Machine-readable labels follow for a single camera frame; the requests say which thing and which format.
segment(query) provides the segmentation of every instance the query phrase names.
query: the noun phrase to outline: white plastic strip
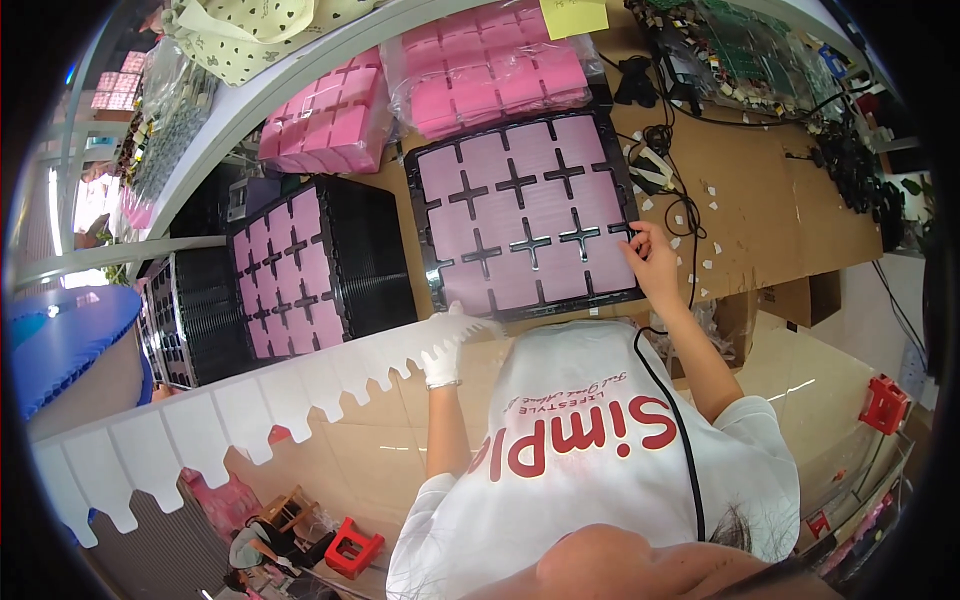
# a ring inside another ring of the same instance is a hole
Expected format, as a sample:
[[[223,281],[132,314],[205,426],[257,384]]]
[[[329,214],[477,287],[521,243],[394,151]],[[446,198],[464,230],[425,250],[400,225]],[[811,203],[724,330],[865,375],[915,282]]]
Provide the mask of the white plastic strip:
[[[230,445],[265,463],[273,458],[267,437],[275,424],[302,442],[310,437],[311,406],[335,422],[344,414],[342,392],[365,405],[370,379],[388,389],[390,369],[409,377],[408,359],[422,368],[422,352],[436,356],[484,328],[503,337],[492,321],[437,315],[242,373],[36,442],[36,466],[60,520],[89,548],[97,544],[86,523],[89,509],[130,532],[137,526],[129,506],[133,490],[152,494],[163,512],[173,512],[183,505],[177,491],[181,468],[199,471],[210,488],[220,487],[228,480],[224,455]]]

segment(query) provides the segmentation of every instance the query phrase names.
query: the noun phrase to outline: cardboard work surface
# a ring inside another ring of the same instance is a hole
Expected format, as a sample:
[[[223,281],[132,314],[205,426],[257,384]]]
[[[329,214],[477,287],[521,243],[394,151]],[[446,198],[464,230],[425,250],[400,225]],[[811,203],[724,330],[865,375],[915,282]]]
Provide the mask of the cardboard work surface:
[[[618,61],[648,54],[633,16],[622,5],[607,3],[610,28],[591,34],[599,52]],[[620,74],[608,64],[611,91],[620,84]],[[804,276],[825,273],[880,258],[882,248],[878,227],[869,214],[857,215],[843,200],[827,172],[808,160],[784,157],[785,151],[806,155],[813,139],[799,125],[763,128],[727,127],[697,121],[679,112],[673,128],[672,156],[687,193],[700,209],[707,238],[699,240],[694,298],[696,301],[723,298]],[[741,121],[743,113],[707,107],[705,116]],[[750,115],[754,120],[759,117]],[[664,122],[661,102],[653,108],[614,105],[612,120],[625,135]],[[423,146],[416,134],[402,138],[403,151]],[[628,140],[621,138],[622,145]],[[388,189],[396,196],[410,283],[421,319],[432,313],[430,292],[420,256],[420,241],[403,167],[396,151],[384,153],[379,173],[352,175],[351,179]],[[642,206],[647,196],[636,196]],[[640,210],[640,218],[664,227],[665,219],[677,232],[686,232],[686,216],[677,204],[667,212],[675,197],[656,196],[653,207]],[[716,203],[716,209],[710,207]],[[677,225],[675,218],[684,217]],[[667,232],[668,239],[674,235]],[[678,280],[684,298],[693,265],[693,238],[681,238],[677,248],[683,264]],[[710,268],[704,261],[710,261]],[[542,324],[573,319],[603,319],[634,315],[649,309],[646,300],[624,302],[590,311],[577,311],[508,324],[510,334]]]

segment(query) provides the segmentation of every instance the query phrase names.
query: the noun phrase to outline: bracelet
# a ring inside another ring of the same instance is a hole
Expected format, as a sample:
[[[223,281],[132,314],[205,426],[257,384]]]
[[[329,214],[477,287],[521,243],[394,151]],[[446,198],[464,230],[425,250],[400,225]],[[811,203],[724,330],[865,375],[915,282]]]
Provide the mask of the bracelet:
[[[445,387],[448,386],[448,385],[459,386],[459,385],[461,385],[463,382],[464,382],[463,379],[456,379],[456,380],[450,381],[450,382],[448,382],[448,383],[434,383],[434,384],[432,384],[432,385],[428,383],[428,384],[426,385],[426,390],[427,390],[427,392],[429,392],[430,390],[436,390],[436,389],[438,389],[438,388],[445,388]]]

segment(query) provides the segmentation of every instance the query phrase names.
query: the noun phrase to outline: tote bag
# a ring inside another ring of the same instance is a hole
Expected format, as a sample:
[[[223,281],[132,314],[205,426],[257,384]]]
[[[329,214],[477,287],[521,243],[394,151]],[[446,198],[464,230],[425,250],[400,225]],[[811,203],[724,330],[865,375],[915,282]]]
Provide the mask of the tote bag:
[[[237,86],[314,39],[373,10],[375,0],[174,0],[163,31],[198,65]]]

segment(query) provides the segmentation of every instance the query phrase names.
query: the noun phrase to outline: beige floor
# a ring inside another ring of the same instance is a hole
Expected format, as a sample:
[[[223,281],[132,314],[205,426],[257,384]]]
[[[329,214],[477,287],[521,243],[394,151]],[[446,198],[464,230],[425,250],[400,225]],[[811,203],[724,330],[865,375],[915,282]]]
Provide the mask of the beige floor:
[[[489,397],[510,343],[464,348],[460,398],[474,449],[486,433]],[[394,373],[394,385],[387,391],[371,382],[366,406],[345,396],[344,417],[336,423],[314,410],[313,436],[302,444],[275,444],[274,459],[260,467],[231,450],[225,460],[228,469],[264,503],[300,484],[332,517],[353,517],[365,532],[383,535],[392,549],[424,480],[426,391],[422,372],[411,371],[405,380]],[[798,464],[804,515],[872,456],[878,434],[857,415],[873,374],[840,350],[786,329],[784,320],[757,315],[753,349],[736,377],[745,393],[769,398],[777,412]],[[888,446],[882,460],[893,451]],[[388,560],[385,554],[376,563],[386,565]],[[363,580],[361,587],[374,589],[383,575],[375,571]]]

